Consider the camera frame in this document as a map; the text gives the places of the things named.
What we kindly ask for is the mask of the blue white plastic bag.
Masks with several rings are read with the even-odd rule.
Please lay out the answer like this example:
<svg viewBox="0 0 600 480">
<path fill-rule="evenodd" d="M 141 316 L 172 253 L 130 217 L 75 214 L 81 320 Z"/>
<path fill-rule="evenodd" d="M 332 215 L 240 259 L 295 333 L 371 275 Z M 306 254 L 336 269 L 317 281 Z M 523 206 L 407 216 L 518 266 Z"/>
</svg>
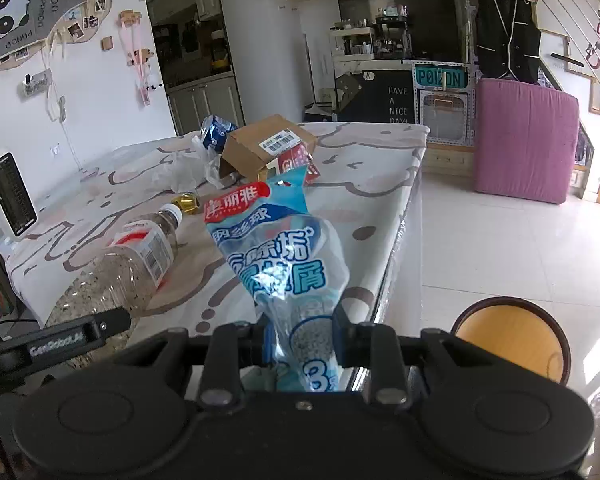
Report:
<svg viewBox="0 0 600 480">
<path fill-rule="evenodd" d="M 273 324 L 277 387 L 334 392 L 332 314 L 350 280 L 338 233 L 310 214 L 306 168 L 212 198 L 204 223 L 258 313 Z"/>
</svg>

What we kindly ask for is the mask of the clear plastic bottle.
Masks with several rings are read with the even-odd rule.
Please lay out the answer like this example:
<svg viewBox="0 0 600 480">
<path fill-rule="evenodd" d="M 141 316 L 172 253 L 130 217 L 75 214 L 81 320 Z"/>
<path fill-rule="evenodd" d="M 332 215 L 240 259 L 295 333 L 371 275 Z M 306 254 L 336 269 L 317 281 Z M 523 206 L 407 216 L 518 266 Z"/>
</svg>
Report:
<svg viewBox="0 0 600 480">
<path fill-rule="evenodd" d="M 174 203 L 125 223 L 62 293 L 46 324 L 122 307 L 140 315 L 178 254 L 176 231 L 183 213 Z"/>
</svg>

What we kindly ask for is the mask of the red snack wrapper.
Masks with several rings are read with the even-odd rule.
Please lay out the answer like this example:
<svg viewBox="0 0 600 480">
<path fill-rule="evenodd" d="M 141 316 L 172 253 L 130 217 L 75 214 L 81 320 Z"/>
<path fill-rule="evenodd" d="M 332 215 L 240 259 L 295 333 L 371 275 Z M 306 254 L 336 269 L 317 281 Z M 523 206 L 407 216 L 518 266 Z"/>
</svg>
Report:
<svg viewBox="0 0 600 480">
<path fill-rule="evenodd" d="M 320 175 L 320 170 L 315 166 L 313 157 L 306 148 L 306 144 L 300 142 L 293 148 L 288 148 L 282 154 L 271 160 L 266 165 L 266 177 L 272 178 L 284 174 L 296 168 L 306 168 L 304 182 L 310 183 Z"/>
</svg>

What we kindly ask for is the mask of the wooden round trash bin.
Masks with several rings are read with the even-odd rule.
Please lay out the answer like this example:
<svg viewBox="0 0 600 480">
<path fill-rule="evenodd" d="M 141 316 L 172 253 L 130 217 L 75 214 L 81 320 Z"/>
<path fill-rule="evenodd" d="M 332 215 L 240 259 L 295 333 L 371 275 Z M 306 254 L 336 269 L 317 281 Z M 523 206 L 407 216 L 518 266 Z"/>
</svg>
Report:
<svg viewBox="0 0 600 480">
<path fill-rule="evenodd" d="M 531 301 L 509 296 L 480 300 L 458 316 L 451 333 L 553 382 L 569 382 L 567 336 L 547 310 Z"/>
</svg>

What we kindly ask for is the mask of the small gold wrapper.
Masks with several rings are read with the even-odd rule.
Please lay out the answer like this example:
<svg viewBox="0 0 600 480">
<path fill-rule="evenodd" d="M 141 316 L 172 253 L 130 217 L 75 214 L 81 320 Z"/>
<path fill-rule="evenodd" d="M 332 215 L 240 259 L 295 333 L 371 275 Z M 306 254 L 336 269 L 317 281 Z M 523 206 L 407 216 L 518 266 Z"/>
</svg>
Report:
<svg viewBox="0 0 600 480">
<path fill-rule="evenodd" d="M 183 193 L 175 196 L 172 204 L 177 206 L 182 214 L 198 214 L 200 211 L 200 201 L 194 193 Z"/>
</svg>

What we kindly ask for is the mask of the white space heater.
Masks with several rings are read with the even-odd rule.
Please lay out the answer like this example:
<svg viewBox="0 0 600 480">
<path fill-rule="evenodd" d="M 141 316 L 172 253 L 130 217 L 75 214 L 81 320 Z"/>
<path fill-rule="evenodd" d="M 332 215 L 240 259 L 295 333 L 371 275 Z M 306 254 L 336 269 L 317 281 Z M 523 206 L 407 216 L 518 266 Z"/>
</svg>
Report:
<svg viewBox="0 0 600 480">
<path fill-rule="evenodd" d="M 38 211 L 15 155 L 0 148 L 0 228 L 12 240 L 22 240 L 37 223 Z"/>
</svg>

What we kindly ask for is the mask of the white crumpled plastic bag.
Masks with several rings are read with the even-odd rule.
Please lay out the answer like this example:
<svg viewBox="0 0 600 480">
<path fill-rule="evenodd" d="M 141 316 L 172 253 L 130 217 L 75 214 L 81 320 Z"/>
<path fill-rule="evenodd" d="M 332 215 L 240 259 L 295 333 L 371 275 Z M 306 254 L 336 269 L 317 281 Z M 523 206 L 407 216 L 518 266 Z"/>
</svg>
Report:
<svg viewBox="0 0 600 480">
<path fill-rule="evenodd" d="M 156 188 L 173 193 L 194 192 L 205 183 L 218 190 L 228 188 L 235 180 L 229 172 L 221 176 L 221 154 L 211 145 L 206 148 L 199 134 L 190 139 L 185 151 L 174 152 L 151 179 Z"/>
</svg>

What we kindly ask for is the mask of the cardboard box with label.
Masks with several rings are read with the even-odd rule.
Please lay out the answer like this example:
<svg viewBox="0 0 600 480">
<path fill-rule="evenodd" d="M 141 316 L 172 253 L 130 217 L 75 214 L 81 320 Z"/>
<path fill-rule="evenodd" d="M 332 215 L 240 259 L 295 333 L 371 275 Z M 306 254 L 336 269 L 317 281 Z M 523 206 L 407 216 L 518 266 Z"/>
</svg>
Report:
<svg viewBox="0 0 600 480">
<path fill-rule="evenodd" d="M 222 159 L 249 182 L 266 180 L 268 165 L 280 155 L 299 144 L 312 155 L 316 142 L 312 133 L 276 114 L 229 133 Z"/>
</svg>

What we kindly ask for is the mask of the crushed blue can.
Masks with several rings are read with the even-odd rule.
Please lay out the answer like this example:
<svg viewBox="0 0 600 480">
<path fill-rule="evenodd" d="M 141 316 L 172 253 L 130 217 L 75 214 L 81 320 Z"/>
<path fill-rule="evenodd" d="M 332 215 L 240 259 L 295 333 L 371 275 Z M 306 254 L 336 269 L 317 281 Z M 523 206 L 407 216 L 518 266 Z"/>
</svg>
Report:
<svg viewBox="0 0 600 480">
<path fill-rule="evenodd" d="M 209 115 L 204 118 L 200 129 L 202 145 L 221 154 L 228 136 L 237 129 L 238 127 L 232 122 L 216 115 Z"/>
</svg>

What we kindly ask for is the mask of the black letter board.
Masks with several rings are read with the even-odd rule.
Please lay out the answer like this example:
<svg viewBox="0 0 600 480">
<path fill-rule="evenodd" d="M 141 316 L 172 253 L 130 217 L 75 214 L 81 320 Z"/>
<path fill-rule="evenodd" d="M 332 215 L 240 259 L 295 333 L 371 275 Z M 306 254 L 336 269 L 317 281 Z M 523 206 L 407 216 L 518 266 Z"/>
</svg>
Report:
<svg viewBox="0 0 600 480">
<path fill-rule="evenodd" d="M 340 122 L 414 124 L 415 101 L 410 70 L 345 74 L 336 79 Z"/>
</svg>

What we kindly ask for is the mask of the pink folded mattress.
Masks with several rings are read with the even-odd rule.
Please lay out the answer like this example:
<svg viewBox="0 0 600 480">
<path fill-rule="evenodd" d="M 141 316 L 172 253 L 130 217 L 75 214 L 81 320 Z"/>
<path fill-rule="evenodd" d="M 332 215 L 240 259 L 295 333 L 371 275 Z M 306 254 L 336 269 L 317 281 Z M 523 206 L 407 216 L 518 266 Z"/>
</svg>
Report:
<svg viewBox="0 0 600 480">
<path fill-rule="evenodd" d="M 482 78 L 477 88 L 474 189 L 563 203 L 579 127 L 574 96 L 537 84 Z"/>
</svg>

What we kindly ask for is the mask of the white toy oven cabinet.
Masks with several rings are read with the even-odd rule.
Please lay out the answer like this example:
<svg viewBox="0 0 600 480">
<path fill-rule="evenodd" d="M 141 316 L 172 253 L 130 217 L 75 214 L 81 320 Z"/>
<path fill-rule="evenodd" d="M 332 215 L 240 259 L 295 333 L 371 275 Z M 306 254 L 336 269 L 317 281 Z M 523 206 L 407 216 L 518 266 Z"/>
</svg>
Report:
<svg viewBox="0 0 600 480">
<path fill-rule="evenodd" d="M 464 146 L 474 143 L 474 74 L 467 64 L 415 61 L 413 63 L 415 117 L 429 129 L 434 144 Z"/>
</svg>

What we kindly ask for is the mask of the black hanging jacket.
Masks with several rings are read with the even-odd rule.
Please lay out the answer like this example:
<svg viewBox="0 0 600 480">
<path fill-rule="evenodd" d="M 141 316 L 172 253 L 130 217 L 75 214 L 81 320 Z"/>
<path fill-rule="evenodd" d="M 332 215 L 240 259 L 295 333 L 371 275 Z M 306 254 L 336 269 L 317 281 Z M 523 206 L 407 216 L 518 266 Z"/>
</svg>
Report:
<svg viewBox="0 0 600 480">
<path fill-rule="evenodd" d="M 476 52 L 486 78 L 538 81 L 541 32 L 534 0 L 477 0 Z"/>
</svg>

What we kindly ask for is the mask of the panda wall poster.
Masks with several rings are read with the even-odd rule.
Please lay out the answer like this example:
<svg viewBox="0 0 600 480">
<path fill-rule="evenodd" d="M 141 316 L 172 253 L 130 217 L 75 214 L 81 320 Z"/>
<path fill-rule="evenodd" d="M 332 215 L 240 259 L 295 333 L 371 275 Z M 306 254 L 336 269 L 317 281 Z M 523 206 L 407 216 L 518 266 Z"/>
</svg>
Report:
<svg viewBox="0 0 600 480">
<path fill-rule="evenodd" d="M 86 0 L 0 0 L 0 58 L 46 39 L 83 3 Z"/>
</svg>

